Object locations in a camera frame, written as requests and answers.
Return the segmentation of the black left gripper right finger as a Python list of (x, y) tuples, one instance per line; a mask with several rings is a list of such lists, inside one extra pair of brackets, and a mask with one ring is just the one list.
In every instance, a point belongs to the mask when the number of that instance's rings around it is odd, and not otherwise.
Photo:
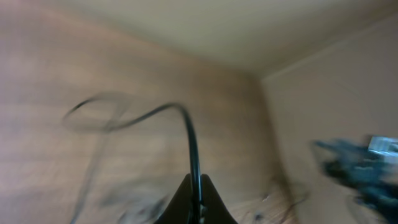
[(224, 205), (208, 175), (201, 175), (201, 184), (203, 204), (206, 208), (204, 224), (238, 224)]

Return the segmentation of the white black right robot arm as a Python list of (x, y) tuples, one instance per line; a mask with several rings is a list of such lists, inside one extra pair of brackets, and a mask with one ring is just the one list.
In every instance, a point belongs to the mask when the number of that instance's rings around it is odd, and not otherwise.
[(397, 167), (397, 139), (370, 136), (369, 144), (315, 140), (310, 149), (323, 175), (357, 192), (353, 202), (397, 223), (397, 184), (385, 178)]

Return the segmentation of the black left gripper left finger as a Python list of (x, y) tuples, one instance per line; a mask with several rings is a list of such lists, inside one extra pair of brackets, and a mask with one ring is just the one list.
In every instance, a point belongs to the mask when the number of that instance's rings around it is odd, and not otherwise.
[(188, 224), (192, 202), (191, 177), (187, 174), (163, 214), (154, 224)]

